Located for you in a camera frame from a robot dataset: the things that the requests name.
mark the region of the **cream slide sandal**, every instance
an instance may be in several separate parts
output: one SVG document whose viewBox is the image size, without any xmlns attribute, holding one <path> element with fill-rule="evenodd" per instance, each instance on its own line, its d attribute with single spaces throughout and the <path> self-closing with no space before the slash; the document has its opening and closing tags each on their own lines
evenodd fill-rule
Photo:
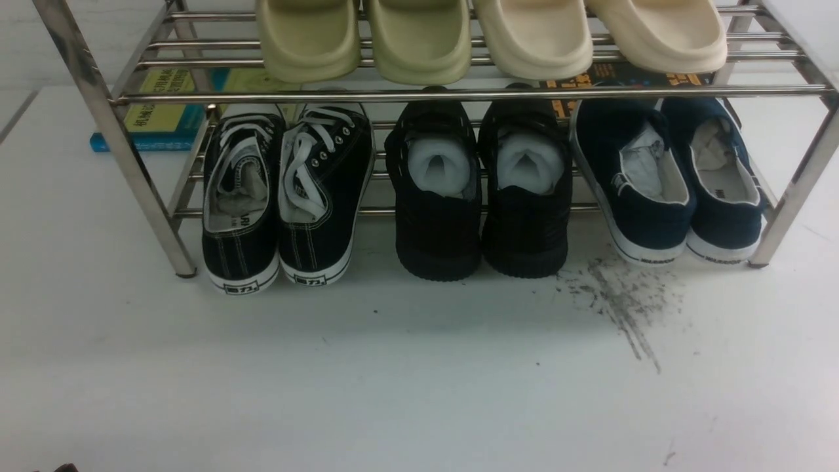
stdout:
<svg viewBox="0 0 839 472">
<path fill-rule="evenodd" d="M 265 69 L 281 81 L 327 81 L 361 60 L 358 0 L 257 0 Z"/>
<path fill-rule="evenodd" d="M 656 72 L 699 74 L 722 68 L 726 30 L 712 0 L 586 0 L 623 55 Z"/>
<path fill-rule="evenodd" d="M 458 81 L 472 61 L 466 0 L 364 0 L 382 77 L 410 85 Z"/>
<path fill-rule="evenodd" d="M 565 79 L 591 66 L 583 0 L 473 0 L 495 65 L 530 80 Z"/>
</svg>

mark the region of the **stainless steel shoe rack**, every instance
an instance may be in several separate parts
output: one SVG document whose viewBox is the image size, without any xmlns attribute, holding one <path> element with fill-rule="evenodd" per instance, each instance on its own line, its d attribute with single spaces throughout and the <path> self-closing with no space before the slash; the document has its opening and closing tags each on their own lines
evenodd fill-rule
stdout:
<svg viewBox="0 0 839 472">
<path fill-rule="evenodd" d="M 797 171 L 780 199 L 772 195 L 769 186 L 759 177 L 763 191 L 769 200 L 766 212 L 767 225 L 763 242 L 752 257 L 750 265 L 761 268 L 769 264 L 781 241 L 792 225 L 795 216 L 810 195 L 837 148 L 839 148 L 839 93 L 834 81 L 823 71 L 820 62 L 811 54 L 810 48 L 801 37 L 784 24 L 776 14 L 771 0 L 741 0 L 737 6 L 719 7 L 720 14 L 732 17 L 728 30 L 729 55 L 727 65 L 716 74 L 715 82 L 707 87 L 685 88 L 630 88 L 596 87 L 577 89 L 534 89 L 534 90 L 449 90 L 445 92 L 421 92 L 416 90 L 375 92 L 278 92 L 278 93 L 235 93 L 212 91 L 207 69 L 215 67 L 262 67 L 261 59 L 209 58 L 203 52 L 208 50 L 256 50 L 256 39 L 200 39 L 195 31 L 196 23 L 203 22 L 253 22 L 252 12 L 198 12 L 187 8 L 186 0 L 162 0 L 163 5 L 145 33 L 136 50 L 128 58 L 122 74 L 113 87 L 109 88 L 102 78 L 96 62 L 79 30 L 66 0 L 33 0 L 44 25 L 50 32 L 67 68 L 90 108 L 96 125 L 110 146 L 113 157 L 119 164 L 128 186 L 131 188 L 140 208 L 143 210 L 160 245 L 178 276 L 188 278 L 195 275 L 195 264 L 181 241 L 180 224 L 186 218 L 201 218 L 201 208 L 187 207 L 195 184 L 202 180 L 201 165 L 206 151 L 206 138 L 217 120 L 216 106 L 223 103 L 240 102 L 411 102 L 429 98 L 449 98 L 460 101 L 480 102 L 503 100 L 516 97 L 538 97 L 547 99 L 577 100 L 595 97 L 785 97 L 818 96 L 827 107 L 827 115 L 815 138 L 801 159 Z M 749 26 L 757 21 L 762 33 L 749 33 Z M 170 39 L 172 33 L 176 39 Z M 613 45 L 608 34 L 594 35 L 595 45 Z M 746 42 L 771 42 L 778 49 L 743 51 Z M 475 48 L 485 47 L 483 38 L 473 38 Z M 362 47 L 369 50 L 372 41 L 362 39 Z M 163 50 L 180 50 L 183 57 L 161 59 Z M 595 62 L 623 61 L 616 50 L 597 50 Z M 792 62 L 804 77 L 807 85 L 728 85 L 735 62 L 754 60 L 778 60 Z M 492 66 L 488 55 L 474 55 L 473 67 Z M 372 59 L 362 60 L 361 67 L 374 67 Z M 197 92 L 178 95 L 149 95 L 137 92 L 145 72 L 151 68 L 190 69 Z M 175 193 L 169 203 L 158 194 L 143 160 L 140 158 L 128 133 L 122 124 L 125 107 L 132 103 L 200 103 L 205 105 L 207 120 L 198 134 L 193 151 L 178 180 Z M 393 123 L 375 123 L 376 129 L 392 128 Z M 377 172 L 374 179 L 387 179 L 383 172 Z M 597 210 L 594 204 L 578 204 L 573 210 Z M 391 215 L 392 207 L 365 207 L 363 215 Z"/>
</svg>

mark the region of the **metal rack leg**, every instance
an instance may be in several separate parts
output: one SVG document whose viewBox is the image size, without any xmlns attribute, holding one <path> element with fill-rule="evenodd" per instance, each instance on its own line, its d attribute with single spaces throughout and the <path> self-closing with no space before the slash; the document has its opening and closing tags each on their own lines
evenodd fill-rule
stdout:
<svg viewBox="0 0 839 472">
<path fill-rule="evenodd" d="M 175 268 L 175 273 L 180 277 L 195 276 L 195 264 L 180 236 L 173 229 L 169 214 L 151 176 L 112 106 L 111 93 L 70 7 L 67 6 L 67 1 L 33 0 L 33 4 L 44 20 L 44 26 L 61 53 L 81 96 L 85 99 L 96 126 L 111 148 L 114 160 L 151 224 L 154 235 Z"/>
<path fill-rule="evenodd" d="M 753 0 L 739 0 L 737 2 L 738 6 L 752 4 Z M 731 23 L 728 25 L 728 33 L 747 33 L 748 29 L 752 26 L 752 21 L 753 17 L 751 16 L 733 17 Z M 742 48 L 743 43 L 741 42 L 728 45 L 729 51 L 739 51 Z M 714 74 L 714 85 L 726 85 L 731 80 L 735 64 L 734 62 L 727 62 L 722 69 Z"/>
<path fill-rule="evenodd" d="M 825 121 L 813 138 L 810 148 L 804 155 L 798 169 L 789 182 L 784 195 L 775 208 L 774 215 L 763 231 L 763 240 L 749 261 L 749 266 L 762 269 L 769 265 L 775 251 L 789 231 L 804 202 L 819 181 L 831 158 L 839 149 L 839 108 L 833 107 L 827 112 Z"/>
</svg>

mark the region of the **book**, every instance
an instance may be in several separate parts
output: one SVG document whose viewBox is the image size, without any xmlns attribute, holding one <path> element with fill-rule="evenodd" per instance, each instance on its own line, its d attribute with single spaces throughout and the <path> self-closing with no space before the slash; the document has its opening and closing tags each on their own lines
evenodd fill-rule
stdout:
<svg viewBox="0 0 839 472">
<path fill-rule="evenodd" d="M 211 83 L 225 92 L 280 92 L 299 90 L 300 86 L 278 81 L 263 69 L 214 69 Z M 141 93 L 193 92 L 195 83 L 187 69 L 152 69 L 146 75 Z M 281 105 L 287 121 L 292 121 L 297 106 Z M 201 105 L 138 103 L 128 107 L 125 127 L 139 151 L 189 151 L 204 120 Z M 90 139 L 94 152 L 109 152 L 100 133 Z"/>
<path fill-rule="evenodd" d="M 629 63 L 595 64 L 583 74 L 563 81 L 541 81 L 540 88 L 594 87 L 600 82 L 620 82 L 631 87 L 701 87 L 713 82 L 713 74 L 662 74 L 646 71 Z M 576 100 L 554 100 L 556 117 L 571 118 Z"/>
</svg>

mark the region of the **white wall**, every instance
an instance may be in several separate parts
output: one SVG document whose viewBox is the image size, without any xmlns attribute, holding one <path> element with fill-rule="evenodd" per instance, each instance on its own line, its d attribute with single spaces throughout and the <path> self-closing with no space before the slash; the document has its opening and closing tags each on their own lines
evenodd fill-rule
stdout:
<svg viewBox="0 0 839 472">
<path fill-rule="evenodd" d="M 190 0 L 194 9 L 247 9 L 253 0 Z M 833 70 L 839 70 L 837 0 L 769 0 L 779 5 L 794 28 L 805 35 Z M 99 66 L 113 80 L 148 27 L 162 0 L 69 0 Z M 733 0 L 717 0 L 731 4 Z M 225 24 L 202 25 L 215 34 Z M 255 37 L 240 26 L 232 34 Z M 767 45 L 753 45 L 766 49 Z M 749 70 L 777 71 L 777 63 L 749 64 Z M 64 65 L 30 0 L 0 0 L 0 89 L 70 83 Z"/>
</svg>

